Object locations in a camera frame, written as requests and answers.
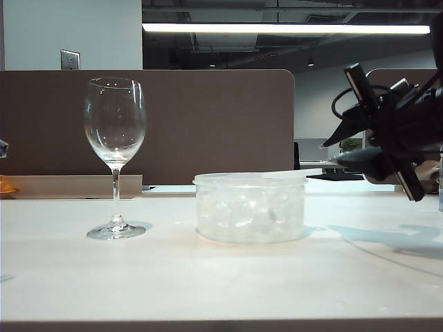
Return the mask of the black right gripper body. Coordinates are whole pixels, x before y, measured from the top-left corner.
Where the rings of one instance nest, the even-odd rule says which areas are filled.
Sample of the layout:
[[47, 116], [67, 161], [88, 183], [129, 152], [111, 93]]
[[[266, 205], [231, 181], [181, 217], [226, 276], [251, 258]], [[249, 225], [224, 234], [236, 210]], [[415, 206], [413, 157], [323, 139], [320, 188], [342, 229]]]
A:
[[388, 89], [376, 96], [360, 64], [345, 69], [351, 91], [363, 107], [372, 131], [369, 147], [380, 147], [395, 166], [395, 175], [412, 201], [420, 201], [425, 191], [415, 170], [424, 161], [425, 148], [440, 141], [440, 90], [432, 85], [434, 74], [421, 88], [403, 92]]

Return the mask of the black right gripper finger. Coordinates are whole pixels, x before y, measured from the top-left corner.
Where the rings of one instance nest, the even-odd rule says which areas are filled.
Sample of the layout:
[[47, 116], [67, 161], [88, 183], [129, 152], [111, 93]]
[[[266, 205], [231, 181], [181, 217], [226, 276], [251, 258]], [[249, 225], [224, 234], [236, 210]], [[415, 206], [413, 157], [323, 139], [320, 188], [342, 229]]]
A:
[[380, 147], [347, 151], [335, 156], [333, 160], [344, 168], [370, 177], [388, 177], [395, 173], [395, 166], [390, 157]]
[[354, 106], [342, 114], [332, 108], [333, 114], [341, 119], [332, 135], [321, 144], [321, 148], [330, 147], [369, 128], [369, 121], [363, 115], [363, 107]]

